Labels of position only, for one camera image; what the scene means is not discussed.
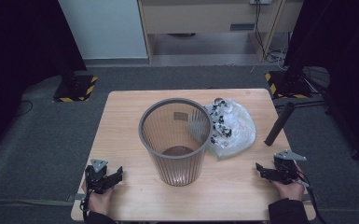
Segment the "crumpled plastic bag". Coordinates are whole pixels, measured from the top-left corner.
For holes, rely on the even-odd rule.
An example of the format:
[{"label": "crumpled plastic bag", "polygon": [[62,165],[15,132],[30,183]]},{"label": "crumpled plastic bag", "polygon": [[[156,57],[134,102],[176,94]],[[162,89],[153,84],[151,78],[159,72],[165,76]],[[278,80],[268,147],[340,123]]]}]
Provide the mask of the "crumpled plastic bag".
[{"label": "crumpled plastic bag", "polygon": [[217,98],[205,106],[214,123],[210,150],[218,159],[232,157],[255,141],[255,124],[245,107],[231,99]]}]

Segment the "black pole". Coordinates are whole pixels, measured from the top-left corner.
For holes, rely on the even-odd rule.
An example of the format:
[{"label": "black pole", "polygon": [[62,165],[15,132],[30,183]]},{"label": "black pole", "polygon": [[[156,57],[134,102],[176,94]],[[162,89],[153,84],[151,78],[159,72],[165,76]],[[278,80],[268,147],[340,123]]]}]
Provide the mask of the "black pole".
[{"label": "black pole", "polygon": [[275,138],[278,136],[279,132],[283,128],[286,121],[289,119],[290,115],[292,114],[293,110],[295,110],[295,104],[288,102],[278,117],[277,121],[275,121],[274,126],[272,127],[271,131],[269,132],[269,136],[267,136],[266,143],[267,146],[271,146],[274,143]]}]

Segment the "black curtain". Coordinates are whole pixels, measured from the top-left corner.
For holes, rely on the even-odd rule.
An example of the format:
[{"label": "black curtain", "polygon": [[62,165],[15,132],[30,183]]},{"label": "black curtain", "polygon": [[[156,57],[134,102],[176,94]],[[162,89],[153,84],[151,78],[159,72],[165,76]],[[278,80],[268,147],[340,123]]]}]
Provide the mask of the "black curtain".
[{"label": "black curtain", "polygon": [[[304,1],[285,65],[328,70],[326,100],[359,159],[359,1],[333,0],[322,14],[328,2]],[[299,62],[297,55],[303,55]]]},{"label": "black curtain", "polygon": [[0,137],[17,112],[23,91],[61,75],[40,29],[73,71],[86,70],[57,0],[0,0]]}]

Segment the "white wall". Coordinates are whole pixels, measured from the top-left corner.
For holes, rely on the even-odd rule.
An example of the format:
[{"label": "white wall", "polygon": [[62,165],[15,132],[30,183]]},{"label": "white wall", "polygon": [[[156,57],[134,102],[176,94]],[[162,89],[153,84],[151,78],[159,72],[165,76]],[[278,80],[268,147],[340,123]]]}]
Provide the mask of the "white wall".
[{"label": "white wall", "polygon": [[59,0],[83,59],[147,58],[137,0]]}]

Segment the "yellow black hazard tape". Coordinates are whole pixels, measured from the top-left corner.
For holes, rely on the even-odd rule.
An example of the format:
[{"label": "yellow black hazard tape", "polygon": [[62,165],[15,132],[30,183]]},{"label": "yellow black hazard tape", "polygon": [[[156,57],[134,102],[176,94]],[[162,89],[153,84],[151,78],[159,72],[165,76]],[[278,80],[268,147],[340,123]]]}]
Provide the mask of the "yellow black hazard tape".
[{"label": "yellow black hazard tape", "polygon": [[74,101],[88,101],[92,91],[94,90],[95,83],[97,82],[97,77],[92,77],[89,87],[87,88],[87,91],[85,95],[77,96],[77,97],[60,97],[55,98],[54,102],[74,102]]},{"label": "yellow black hazard tape", "polygon": [[265,75],[267,82],[269,83],[269,88],[271,89],[271,93],[274,99],[276,98],[299,98],[299,99],[303,99],[303,98],[309,98],[311,97],[310,95],[303,95],[303,94],[292,94],[292,93],[288,93],[288,94],[280,94],[277,92],[277,89],[275,87],[275,84],[273,83],[272,79],[271,79],[271,75],[269,73],[266,73]]}]

